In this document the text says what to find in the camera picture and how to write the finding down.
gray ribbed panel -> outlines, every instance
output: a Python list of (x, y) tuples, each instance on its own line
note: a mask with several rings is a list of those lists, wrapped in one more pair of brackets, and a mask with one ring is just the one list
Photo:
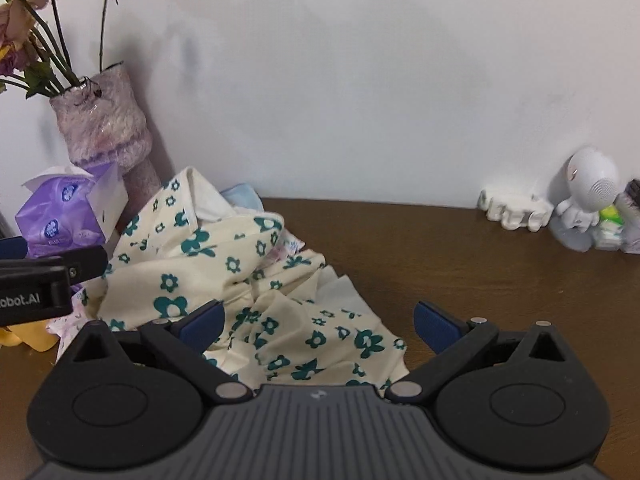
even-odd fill
[[(316, 399), (312, 394), (324, 392)], [(371, 386), (265, 386), (254, 400), (212, 411), (167, 458), (125, 472), (49, 463), (33, 480), (606, 480), (580, 466), (523, 475), (478, 465), (445, 444), (424, 412)]]

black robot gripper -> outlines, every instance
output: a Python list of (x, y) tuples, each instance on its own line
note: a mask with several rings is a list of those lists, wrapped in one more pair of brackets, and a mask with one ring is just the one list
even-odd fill
[(254, 395), (202, 357), (224, 325), (215, 301), (137, 332), (90, 322), (31, 402), (48, 461), (32, 478), (606, 478), (607, 404), (555, 327), (501, 332), (429, 303), (414, 324), (437, 356), (382, 399), (371, 385)]

blue logo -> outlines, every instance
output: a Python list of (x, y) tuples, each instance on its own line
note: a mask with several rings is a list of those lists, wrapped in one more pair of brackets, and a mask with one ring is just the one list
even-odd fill
[(52, 220), (44, 228), (44, 235), (47, 238), (53, 238), (53, 237), (57, 236), (58, 232), (59, 232), (59, 229), (58, 229), (58, 221), (57, 220)]
[(62, 202), (69, 202), (76, 192), (76, 189), (78, 189), (78, 184), (69, 184), (68, 186), (65, 186), (62, 190)]

white wall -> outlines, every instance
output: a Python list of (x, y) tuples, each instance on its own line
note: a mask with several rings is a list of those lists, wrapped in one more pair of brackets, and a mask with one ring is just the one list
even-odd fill
[[(100, 6), (60, 0), (83, 74)], [(640, 175), (639, 16), (640, 0), (121, 0), (106, 58), (126, 60), (163, 176), (473, 206), (487, 184), (546, 190), (586, 142)], [(12, 217), (65, 148), (46, 99), (0, 99)]]

purple tissue package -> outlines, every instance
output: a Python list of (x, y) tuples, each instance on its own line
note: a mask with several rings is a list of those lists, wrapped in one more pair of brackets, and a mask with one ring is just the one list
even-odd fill
[(103, 245), (127, 203), (116, 163), (85, 171), (75, 166), (49, 168), (28, 180), (33, 194), (15, 216), (28, 257)]

